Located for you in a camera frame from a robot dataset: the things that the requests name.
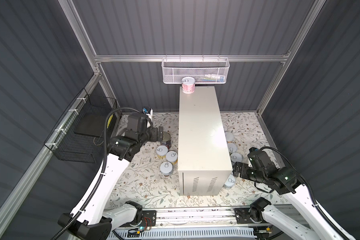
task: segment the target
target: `gray corrugated wall panel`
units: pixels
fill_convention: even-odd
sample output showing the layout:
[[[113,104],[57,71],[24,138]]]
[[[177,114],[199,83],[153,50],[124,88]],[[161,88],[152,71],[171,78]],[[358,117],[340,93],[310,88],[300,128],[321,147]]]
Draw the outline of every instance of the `gray corrugated wall panel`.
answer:
[[[102,63],[120,106],[178,111],[180,84],[164,84],[160,63]],[[220,110],[256,110],[280,63],[231,63],[216,84]]]
[[[312,2],[74,0],[99,55],[285,54]]]
[[[263,118],[318,201],[360,239],[360,1],[327,1]]]
[[[53,237],[61,229],[60,215],[76,206],[100,164],[60,161],[53,156],[1,239]]]
[[[0,1],[0,207],[93,71],[55,1]]]

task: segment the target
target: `white wire mesh basket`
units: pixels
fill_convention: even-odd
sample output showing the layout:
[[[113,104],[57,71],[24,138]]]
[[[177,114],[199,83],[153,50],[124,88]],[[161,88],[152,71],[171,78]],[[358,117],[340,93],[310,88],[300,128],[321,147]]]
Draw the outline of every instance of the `white wire mesh basket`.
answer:
[[[166,84],[181,84],[184,77],[194,78],[196,84],[222,84],[226,83],[229,61],[227,58],[180,58],[177,61],[163,58],[161,67]]]

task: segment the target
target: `white box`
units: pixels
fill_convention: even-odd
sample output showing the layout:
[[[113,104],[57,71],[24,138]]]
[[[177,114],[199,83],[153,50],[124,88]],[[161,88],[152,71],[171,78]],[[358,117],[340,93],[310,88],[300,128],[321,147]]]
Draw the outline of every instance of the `white box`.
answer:
[[[215,87],[180,87],[178,173],[182,195],[217,195],[230,173],[231,159]]]

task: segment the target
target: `red wire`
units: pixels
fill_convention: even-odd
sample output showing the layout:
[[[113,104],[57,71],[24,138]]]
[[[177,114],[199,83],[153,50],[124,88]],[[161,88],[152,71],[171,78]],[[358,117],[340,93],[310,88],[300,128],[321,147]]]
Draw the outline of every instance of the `red wire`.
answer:
[[[144,220],[145,220],[145,228],[144,228],[144,231],[145,231],[147,229],[148,223],[147,223],[147,218],[146,217],[144,217]]]
[[[149,219],[149,222],[150,222],[150,225],[151,225],[151,228],[152,228],[152,221],[151,221],[151,219],[149,217],[147,217],[147,218]]]

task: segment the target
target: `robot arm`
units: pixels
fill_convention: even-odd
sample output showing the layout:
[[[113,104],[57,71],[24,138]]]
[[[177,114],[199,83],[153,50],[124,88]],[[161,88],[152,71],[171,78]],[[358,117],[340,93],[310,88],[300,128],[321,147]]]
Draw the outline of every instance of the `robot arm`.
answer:
[[[249,167],[248,164],[236,162],[234,165],[235,176],[240,175],[243,179],[264,183],[272,191],[276,190],[278,194],[283,195],[299,211],[314,231],[281,213],[262,197],[251,204],[248,215],[250,215],[253,222],[267,221],[296,240],[355,240],[315,199],[311,198],[313,193],[310,194],[307,188],[308,183],[296,170],[288,167],[277,169],[267,153],[262,149],[250,149],[248,159],[252,167]],[[339,234],[330,223],[342,234]]]
[[[108,155],[105,171],[102,172],[103,164],[94,177],[87,192],[70,213],[62,214],[58,224],[67,228],[72,217],[81,212],[78,218],[68,226],[67,230],[84,240],[106,239],[109,233],[121,225],[133,222],[138,224],[142,218],[142,206],[128,201],[122,207],[110,211],[104,211],[109,196],[114,189],[122,173],[129,166],[136,153],[146,142],[161,141],[163,127],[153,127],[152,109],[143,108],[142,113],[133,113],[128,116],[127,129],[124,136],[116,136],[110,139],[107,146]],[[83,203],[91,195],[85,210],[80,210]]]

